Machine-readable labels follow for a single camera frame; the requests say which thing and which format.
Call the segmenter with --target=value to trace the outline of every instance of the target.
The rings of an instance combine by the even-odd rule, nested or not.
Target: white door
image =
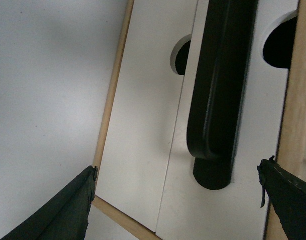
[[[183,76],[171,68],[197,0],[136,0],[96,195],[156,231]]]
[[[256,166],[277,148],[288,71],[262,58],[268,34],[296,0],[259,0],[232,182],[212,191],[193,177],[186,128],[208,1],[199,0],[156,235],[164,240],[261,240],[267,205]]]

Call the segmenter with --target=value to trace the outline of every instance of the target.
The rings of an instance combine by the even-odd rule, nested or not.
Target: white panel
[[[126,4],[0,1],[0,239],[92,165]]]
[[[96,194],[155,231],[183,76],[170,57],[196,0],[136,0]]]
[[[267,65],[261,51],[269,32],[296,9],[297,1],[259,1],[233,182],[218,191],[197,184],[186,146],[207,2],[198,3],[156,234],[165,240],[261,240],[267,209],[260,209],[256,166],[275,154],[288,74]]]

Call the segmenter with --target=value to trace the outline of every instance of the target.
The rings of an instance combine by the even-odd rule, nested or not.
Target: circular cutout
[[[268,36],[263,57],[270,66],[289,69],[292,60],[297,17],[292,18],[275,28]]]
[[[191,35],[188,35],[180,39],[173,48],[170,65],[175,74],[185,74],[190,43]]]

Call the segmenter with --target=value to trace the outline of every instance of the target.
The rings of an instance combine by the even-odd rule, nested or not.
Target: wooden edge
[[[286,91],[277,153],[278,164],[298,176],[306,144],[306,0],[299,2],[299,14]],[[280,221],[270,206],[266,240],[287,240]]]
[[[98,196],[95,196],[92,204],[136,238],[140,240],[161,240],[154,232],[139,224],[120,210],[114,208]]]
[[[110,117],[112,113],[115,92],[117,88],[119,72],[121,69],[122,58],[123,58],[123,53],[124,53],[124,48],[125,48],[125,43],[126,43],[126,38],[127,38],[127,33],[128,33],[128,28],[129,28],[131,15],[132,15],[133,6],[134,6],[134,0],[128,0],[126,11],[125,11],[124,22],[122,25],[119,43],[117,47],[116,58],[115,58],[114,66],[113,66],[111,81],[110,81],[108,94],[106,98],[105,109],[103,113],[103,119],[102,119],[102,124],[101,124],[100,132],[99,132],[99,137],[97,141],[94,161],[93,161],[93,167],[95,166],[98,167],[98,173],[99,173],[101,162],[102,162],[103,151],[104,151],[108,126],[109,126],[109,121],[110,121]]]

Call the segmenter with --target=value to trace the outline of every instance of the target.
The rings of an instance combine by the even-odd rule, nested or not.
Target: door handle
[[[209,1],[187,125],[194,178],[209,190],[231,180],[257,1]]]

